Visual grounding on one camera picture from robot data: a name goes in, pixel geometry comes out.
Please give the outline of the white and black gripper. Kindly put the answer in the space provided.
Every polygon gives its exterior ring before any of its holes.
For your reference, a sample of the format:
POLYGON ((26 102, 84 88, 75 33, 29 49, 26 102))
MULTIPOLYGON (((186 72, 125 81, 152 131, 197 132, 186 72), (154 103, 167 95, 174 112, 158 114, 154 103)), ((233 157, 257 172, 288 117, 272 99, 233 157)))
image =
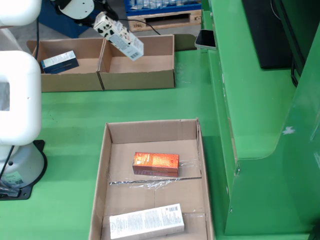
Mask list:
MULTIPOLYGON (((93 0, 52 0, 56 10, 72 19, 79 26, 93 27, 95 19, 88 17, 95 9, 93 0)), ((107 0, 101 1, 101 11, 112 20, 118 21, 118 14, 112 9, 107 0)))

